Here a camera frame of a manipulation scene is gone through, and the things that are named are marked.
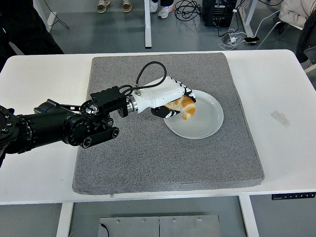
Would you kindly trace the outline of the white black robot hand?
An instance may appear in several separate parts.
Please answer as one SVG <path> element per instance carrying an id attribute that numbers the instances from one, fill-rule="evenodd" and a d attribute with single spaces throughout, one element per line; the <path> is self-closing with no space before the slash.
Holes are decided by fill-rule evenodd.
<path id="1" fill-rule="evenodd" d="M 183 120 L 190 119 L 196 111 L 196 97 L 194 92 L 178 80 L 167 76 L 161 84 L 155 80 L 141 88 L 139 92 L 132 92 L 129 97 L 133 112 L 139 114 L 150 108 L 152 114 L 160 118 L 170 118 L 177 114 Z"/>

